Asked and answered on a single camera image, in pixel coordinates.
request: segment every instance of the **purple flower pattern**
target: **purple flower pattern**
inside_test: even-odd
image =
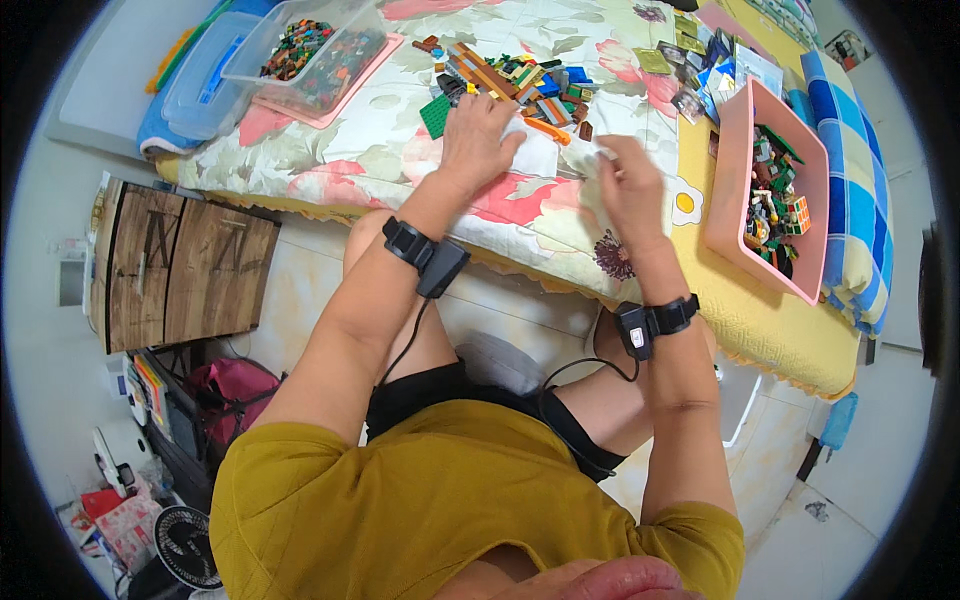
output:
[[[635,277],[634,268],[630,264],[630,255],[613,232],[607,229],[606,235],[600,238],[593,246],[593,259],[604,273],[617,281],[626,281]]]
[[[634,4],[634,12],[644,21],[666,23],[666,15],[663,14],[660,7],[641,7],[639,4]]]

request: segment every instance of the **pink plastic bin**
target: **pink plastic bin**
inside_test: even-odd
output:
[[[806,196],[810,229],[804,235],[792,236],[798,255],[793,261],[792,280],[743,243],[750,203],[754,123],[770,127],[806,163],[794,163],[797,177],[793,187],[798,196]],[[743,89],[720,107],[720,148],[704,243],[764,285],[815,305],[827,253],[828,185],[827,149],[820,139],[770,90],[749,77]]]

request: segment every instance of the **blue container lid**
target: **blue container lid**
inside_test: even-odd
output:
[[[210,139],[233,129],[251,94],[220,72],[259,22],[253,14],[225,12],[190,49],[160,112],[173,133]]]

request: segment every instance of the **mustard yellow shirt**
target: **mustard yellow shirt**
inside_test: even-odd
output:
[[[220,467],[213,555],[231,600],[430,598],[500,544],[541,571],[649,555],[733,598],[743,528],[685,502],[637,526],[543,423],[477,400],[416,413],[365,447],[302,423],[254,428]]]

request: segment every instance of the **green lego baseplate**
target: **green lego baseplate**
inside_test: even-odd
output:
[[[420,109],[420,118],[430,133],[430,139],[437,139],[444,134],[446,116],[450,112],[450,101],[441,94],[433,102]]]

